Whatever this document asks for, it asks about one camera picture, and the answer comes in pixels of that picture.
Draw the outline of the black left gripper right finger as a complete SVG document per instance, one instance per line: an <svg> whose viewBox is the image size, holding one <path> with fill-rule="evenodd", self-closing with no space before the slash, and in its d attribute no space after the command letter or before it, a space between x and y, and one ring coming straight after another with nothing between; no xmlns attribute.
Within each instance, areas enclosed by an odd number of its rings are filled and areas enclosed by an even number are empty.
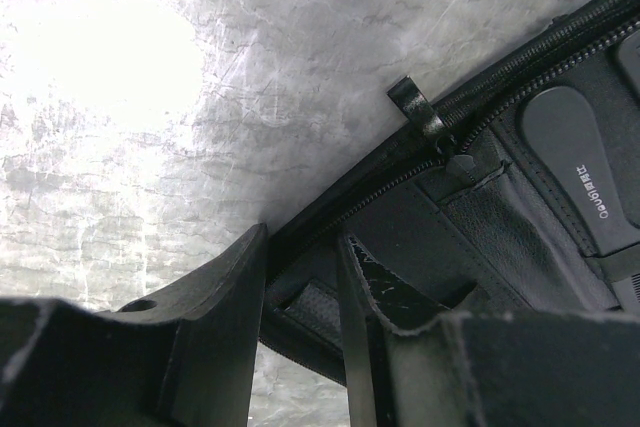
<svg viewBox="0 0 640 427"><path fill-rule="evenodd" d="M338 241L355 426L635 426L639 320L619 312L449 309Z"/></svg>

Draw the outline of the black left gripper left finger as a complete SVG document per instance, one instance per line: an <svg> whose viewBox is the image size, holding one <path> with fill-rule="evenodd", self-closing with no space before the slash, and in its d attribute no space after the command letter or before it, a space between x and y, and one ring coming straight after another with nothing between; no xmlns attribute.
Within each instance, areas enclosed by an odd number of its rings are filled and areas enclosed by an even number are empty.
<svg viewBox="0 0 640 427"><path fill-rule="evenodd" d="M1 301L5 426L243 426L263 305L267 229L117 311Z"/></svg>

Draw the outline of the black zipper tool case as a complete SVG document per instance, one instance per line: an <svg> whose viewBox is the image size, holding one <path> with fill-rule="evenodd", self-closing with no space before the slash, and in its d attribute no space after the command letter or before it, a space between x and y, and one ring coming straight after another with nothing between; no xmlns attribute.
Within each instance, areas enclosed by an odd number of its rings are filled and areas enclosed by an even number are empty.
<svg viewBox="0 0 640 427"><path fill-rule="evenodd" d="M407 124L272 237L260 340L344 381L345 233L447 308L637 312L639 242L601 255L521 131L558 86L593 108L639 229L639 0L592 0L437 102L407 78L389 91Z"/></svg>

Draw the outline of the black handled razor comb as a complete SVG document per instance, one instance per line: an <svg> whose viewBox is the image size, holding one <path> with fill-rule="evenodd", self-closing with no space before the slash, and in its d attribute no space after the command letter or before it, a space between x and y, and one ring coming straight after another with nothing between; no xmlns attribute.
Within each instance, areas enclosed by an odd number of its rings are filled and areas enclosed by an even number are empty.
<svg viewBox="0 0 640 427"><path fill-rule="evenodd" d="M555 178L605 256L639 242L626 218L593 108L577 90L558 86L530 100L521 131Z"/></svg>

